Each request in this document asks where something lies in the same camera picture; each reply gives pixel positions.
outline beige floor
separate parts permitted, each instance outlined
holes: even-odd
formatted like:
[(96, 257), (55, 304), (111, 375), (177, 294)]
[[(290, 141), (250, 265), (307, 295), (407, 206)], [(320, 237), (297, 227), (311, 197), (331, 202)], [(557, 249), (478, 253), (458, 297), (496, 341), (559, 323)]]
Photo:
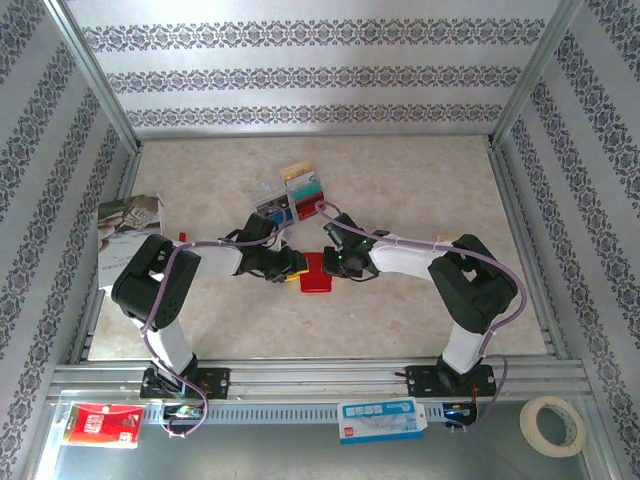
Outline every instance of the beige floor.
[[(327, 199), (359, 226), (406, 238), (473, 233), (521, 268), (481, 137), (290, 137), (147, 143), (134, 193), (158, 191), (167, 234), (189, 241), (242, 227), (249, 191), (281, 167), (311, 158)], [(301, 251), (331, 242), (317, 216), (292, 227)], [(452, 320), (433, 284), (385, 274), (365, 284), (333, 280), (333, 292), (244, 275), (198, 280), (180, 314), (200, 358), (438, 355)], [(533, 308), (489, 351), (546, 353)], [(134, 325), (106, 299), (91, 360), (147, 358)]]

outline red label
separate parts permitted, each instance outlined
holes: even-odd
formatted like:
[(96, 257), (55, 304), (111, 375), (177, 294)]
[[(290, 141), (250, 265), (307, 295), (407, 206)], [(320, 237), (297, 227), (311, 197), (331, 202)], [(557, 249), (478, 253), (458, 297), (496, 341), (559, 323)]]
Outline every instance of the red label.
[(134, 448), (144, 407), (78, 403), (73, 406), (65, 440), (80, 445)]

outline tape roll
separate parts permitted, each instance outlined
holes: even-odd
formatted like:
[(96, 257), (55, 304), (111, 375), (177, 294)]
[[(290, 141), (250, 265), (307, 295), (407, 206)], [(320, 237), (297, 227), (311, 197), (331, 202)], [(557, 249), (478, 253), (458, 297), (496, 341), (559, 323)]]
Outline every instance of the tape roll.
[[(538, 413), (548, 408), (556, 413), (564, 422), (565, 439), (560, 445), (544, 438), (538, 427)], [(572, 457), (584, 448), (587, 429), (582, 417), (575, 408), (565, 400), (557, 397), (538, 397), (529, 402), (520, 412), (520, 429), (529, 445), (547, 457)]]

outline patterned wallpaper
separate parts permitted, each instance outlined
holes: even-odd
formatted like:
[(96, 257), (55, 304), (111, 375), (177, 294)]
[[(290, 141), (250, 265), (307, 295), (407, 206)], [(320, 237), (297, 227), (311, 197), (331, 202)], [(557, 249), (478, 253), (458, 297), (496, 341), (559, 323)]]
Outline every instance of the patterned wallpaper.
[(69, 5), (148, 139), (489, 133), (557, 3)]
[(37, 0), (0, 0), (0, 479), (18, 478), (128, 155)]
[(571, 354), (640, 478), (638, 7), (588, 1), (502, 146)]

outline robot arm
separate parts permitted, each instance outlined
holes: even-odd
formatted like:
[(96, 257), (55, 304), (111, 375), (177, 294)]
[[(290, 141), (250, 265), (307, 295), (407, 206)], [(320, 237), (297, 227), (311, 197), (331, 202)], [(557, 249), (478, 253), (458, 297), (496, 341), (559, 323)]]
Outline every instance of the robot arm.
[[(345, 213), (336, 220), (358, 228)], [(324, 228), (338, 248), (325, 248), (324, 268), (328, 274), (359, 278), (365, 270), (374, 277), (384, 272), (398, 272), (435, 283), (455, 322), (438, 362), (441, 380), (463, 382), (481, 360), (480, 348), (491, 322), (506, 311), (518, 293), (513, 280), (498, 268), (471, 256), (398, 245), (397, 241), (405, 239), (386, 231), (374, 234), (393, 243), (371, 240), (333, 223)], [(446, 245), (494, 258), (473, 235), (463, 235)]]
[[(176, 396), (189, 395), (184, 383), (160, 368), (160, 362), (192, 383), (198, 380), (197, 358), (177, 318), (194, 279), (252, 273), (278, 283), (307, 268), (304, 255), (289, 246), (281, 246), (281, 235), (269, 247), (234, 246), (265, 239), (275, 227), (277, 224), (272, 220), (252, 214), (242, 230), (231, 232), (223, 239), (230, 242), (230, 246), (194, 246), (176, 255), (160, 306), (146, 332), (149, 345), (158, 357), (154, 359), (152, 375), (162, 383), (162, 390)], [(149, 318), (160, 289), (160, 280), (154, 274), (164, 274), (177, 246), (161, 235), (149, 236), (113, 285), (112, 299), (138, 328)]]

